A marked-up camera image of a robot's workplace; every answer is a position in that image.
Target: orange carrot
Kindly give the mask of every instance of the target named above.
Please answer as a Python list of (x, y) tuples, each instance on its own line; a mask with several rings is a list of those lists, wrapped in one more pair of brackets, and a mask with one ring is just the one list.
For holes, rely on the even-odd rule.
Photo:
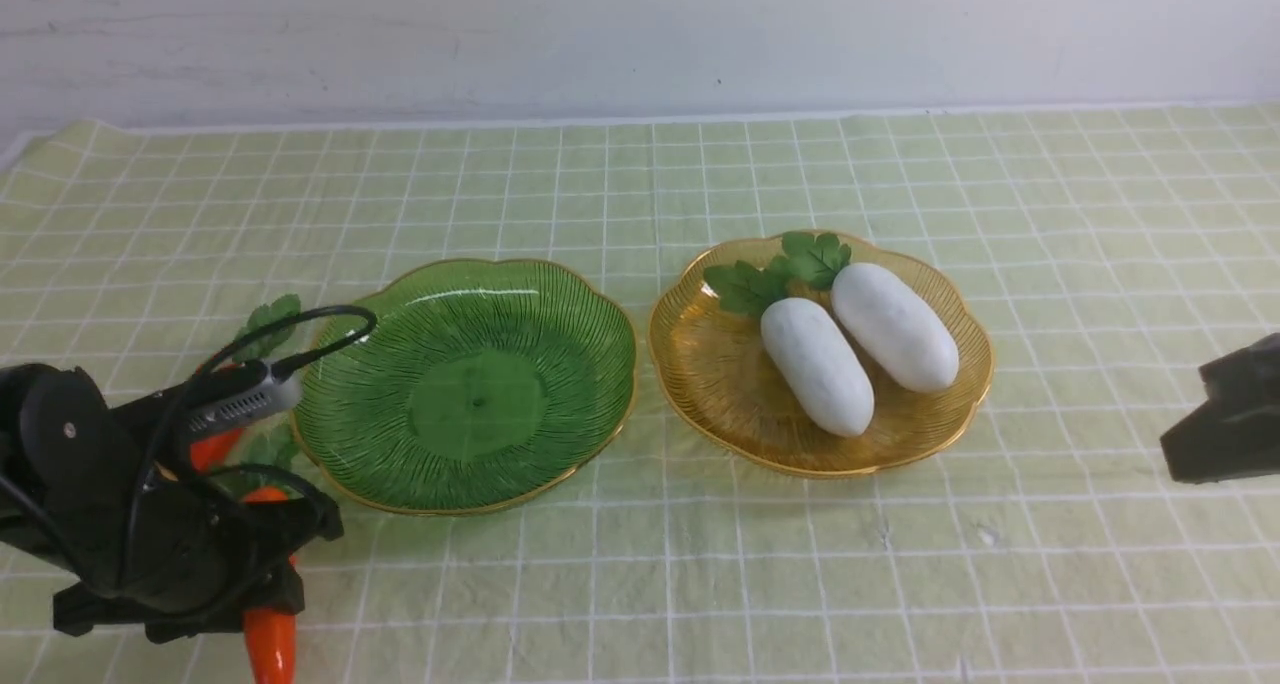
[(201, 474), (215, 466), (221, 466), (223, 460), (232, 453), (236, 442), (239, 442), (243, 433), (243, 429), (232, 429), (191, 444), (191, 466)]
[[(283, 502), (289, 497), (275, 487), (262, 487), (244, 497), (246, 502)], [(294, 557), (289, 557), (294, 564)], [(244, 612), (244, 648), (255, 684), (293, 684), (297, 653), (297, 624), (292, 614), (270, 607)]]

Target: plate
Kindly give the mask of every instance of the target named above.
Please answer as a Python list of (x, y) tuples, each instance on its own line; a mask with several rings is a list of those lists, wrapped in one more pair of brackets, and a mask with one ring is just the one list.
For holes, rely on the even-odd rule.
[[(293, 423), (347, 496), (399, 514), (483, 514), (545, 492), (622, 429), (636, 334), (549, 261), (449, 260), (361, 300), (365, 341), (316, 361)], [(337, 318), (315, 346), (355, 325)]]
[[(876, 389), (876, 414), (861, 437), (837, 437), (810, 421), (765, 354), (759, 322), (721, 311), (703, 283), (703, 270), (716, 264), (741, 259), (763, 268), (782, 254), (781, 236), (723, 242), (703, 252), (662, 296), (649, 320), (658, 380), (685, 421), (756, 464), (817, 479), (873, 474), (942, 451), (969, 427), (995, 373), (991, 339), (941, 272), (858, 237), (838, 237), (852, 248), (854, 261), (884, 266), (923, 297), (960, 350), (956, 382), (923, 395), (897, 386), (854, 343)], [(805, 287), (792, 293), (831, 310), (828, 293)]]

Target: parsley leaf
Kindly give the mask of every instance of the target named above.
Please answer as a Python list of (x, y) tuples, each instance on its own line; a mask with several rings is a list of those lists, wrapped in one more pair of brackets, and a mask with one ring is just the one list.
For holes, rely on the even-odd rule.
[(748, 261), (708, 266), (703, 272), (707, 286), (719, 297), (721, 309), (732, 314), (759, 318), (776, 301), (787, 297), (790, 269), (781, 256), (764, 269)]
[[(255, 309), (252, 314), (248, 315), (247, 323), (241, 327), (239, 332), (236, 332), (236, 338), (238, 339), (252, 332), (252, 329), (260, 329), (273, 322), (279, 322), (280, 319), (300, 314), (301, 311), (302, 298), (298, 297), (298, 295), (284, 295), (271, 304), (264, 304)], [(253, 359), (265, 359), (270, 356), (270, 352), (289, 341), (289, 337), (292, 336), (293, 327), (282, 329), (266, 338), (253, 342), (251, 346), (243, 347), (232, 356), (232, 361), (241, 364)]]
[(791, 274), (810, 288), (828, 291), (836, 283), (836, 274), (849, 265), (852, 250), (840, 243), (840, 237), (824, 232), (814, 237), (809, 232), (782, 234), (782, 251), (787, 254)]

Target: wall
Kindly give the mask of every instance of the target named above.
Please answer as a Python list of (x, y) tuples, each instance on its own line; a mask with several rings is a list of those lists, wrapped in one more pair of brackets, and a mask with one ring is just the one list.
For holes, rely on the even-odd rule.
[(1276, 0), (0, 0), (0, 133), (1263, 96)]

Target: table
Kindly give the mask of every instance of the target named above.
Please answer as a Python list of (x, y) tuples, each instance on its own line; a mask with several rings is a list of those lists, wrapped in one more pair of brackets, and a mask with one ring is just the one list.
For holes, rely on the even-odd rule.
[[(113, 402), (284, 292), (549, 257), (641, 328), (712, 242), (831, 228), (933, 263), (998, 370), (941, 456), (788, 479), (684, 425), (643, 364), (580, 474), (460, 520), (344, 505), (301, 553), (298, 681), (1280, 681), (1280, 479), (1172, 484), (1196, 366), (1280, 328), (1280, 106), (545, 128), (128, 132), (0, 177), (4, 362)], [(237, 637), (49, 629), (0, 552), (5, 681), (230, 684)]]

